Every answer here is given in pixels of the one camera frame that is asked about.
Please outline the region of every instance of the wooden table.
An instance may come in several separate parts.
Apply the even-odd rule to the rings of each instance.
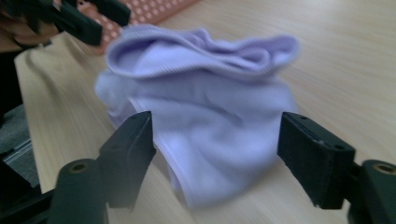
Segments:
[[[205,27],[215,38],[289,33],[299,59],[280,77],[300,113],[354,146],[357,163],[396,162],[396,1],[202,0],[161,24]],[[40,183],[54,187],[59,169],[97,149],[114,132],[93,92],[106,68],[69,35],[17,59]],[[156,165],[150,166],[136,209],[110,210],[111,223],[347,223],[341,211],[312,206],[279,162],[252,188],[226,204],[188,211]]]

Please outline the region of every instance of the orange plastic tray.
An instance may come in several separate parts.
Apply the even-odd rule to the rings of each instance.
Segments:
[[[132,10],[130,24],[156,24],[174,15],[184,7],[198,0],[120,0]],[[120,36],[121,28],[114,22],[99,14],[96,6],[86,0],[78,0],[78,9],[86,16],[93,18],[103,26],[102,43],[93,50],[103,54],[108,44]]]

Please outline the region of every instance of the gray floor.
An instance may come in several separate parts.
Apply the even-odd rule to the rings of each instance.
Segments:
[[[38,185],[35,159],[23,105],[6,113],[3,126],[0,128],[0,153],[10,149],[16,151],[4,161],[29,181],[32,187]]]

